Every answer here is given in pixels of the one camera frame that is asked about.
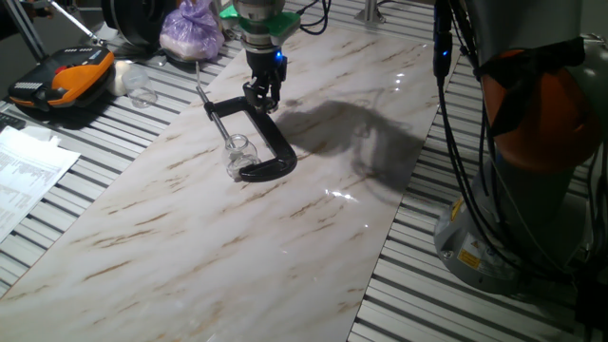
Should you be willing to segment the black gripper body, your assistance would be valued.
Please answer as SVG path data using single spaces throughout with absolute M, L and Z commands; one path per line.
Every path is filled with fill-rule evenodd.
M 254 87 L 281 87 L 286 79 L 288 64 L 288 58 L 282 53 L 281 48 L 264 53 L 247 50 L 246 59 L 252 70 Z

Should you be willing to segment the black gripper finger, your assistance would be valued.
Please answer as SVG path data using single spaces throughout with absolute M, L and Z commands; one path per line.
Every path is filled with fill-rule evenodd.
M 267 104 L 268 113 L 272 113 L 277 110 L 280 101 L 280 89 L 281 82 L 272 82 L 270 84 L 270 100 Z
M 267 86 L 259 81 L 250 81 L 243 85 L 243 92 L 247 102 L 257 111 L 266 109 Z

